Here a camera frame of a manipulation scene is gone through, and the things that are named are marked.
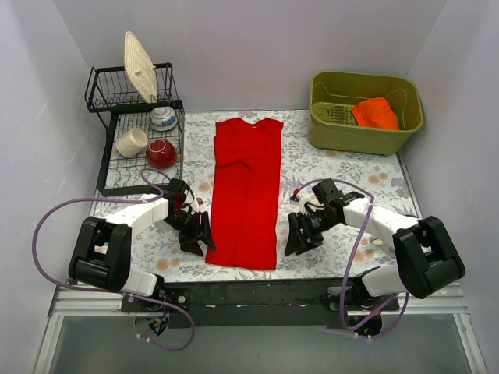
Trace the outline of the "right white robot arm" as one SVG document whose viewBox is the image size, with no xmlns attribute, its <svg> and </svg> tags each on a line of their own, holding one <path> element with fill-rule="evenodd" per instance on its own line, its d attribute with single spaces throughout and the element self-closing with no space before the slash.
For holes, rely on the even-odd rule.
<svg viewBox="0 0 499 374">
<path fill-rule="evenodd" d="M 317 202 L 290 200 L 299 211 L 288 215 L 285 255 L 301 255 L 322 246 L 324 232 L 342 224 L 369 234 L 395 252 L 396 263 L 377 267 L 355 277 L 344 276 L 339 291 L 329 299 L 338 307 L 373 308 L 383 298 L 406 293 L 425 299 L 465 276 L 465 265 L 444 223 L 437 217 L 415 218 L 378 206 L 360 188 L 344 193 L 335 180 L 309 183 Z"/>
</svg>

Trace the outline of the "red t shirt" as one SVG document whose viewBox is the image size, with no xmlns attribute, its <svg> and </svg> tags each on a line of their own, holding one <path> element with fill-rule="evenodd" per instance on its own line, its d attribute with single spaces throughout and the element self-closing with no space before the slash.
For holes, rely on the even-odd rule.
<svg viewBox="0 0 499 374">
<path fill-rule="evenodd" d="M 277 265 L 282 122 L 231 118 L 216 125 L 209 264 L 273 270 Z"/>
</svg>

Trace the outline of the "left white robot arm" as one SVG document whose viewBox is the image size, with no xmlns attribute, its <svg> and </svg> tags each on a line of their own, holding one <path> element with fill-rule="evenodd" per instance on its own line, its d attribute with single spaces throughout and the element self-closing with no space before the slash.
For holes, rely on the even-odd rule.
<svg viewBox="0 0 499 374">
<path fill-rule="evenodd" d="M 133 239 L 159 221 L 178 232 L 180 249 L 203 255 L 199 243 L 214 248 L 209 215 L 200 212 L 197 202 L 186 203 L 189 185 L 173 178 L 143 201 L 105 218 L 88 217 L 83 221 L 69 263 L 69 278 L 110 292 L 139 295 L 139 302 L 151 312 L 166 301 L 161 288 L 163 278 L 132 265 Z"/>
</svg>

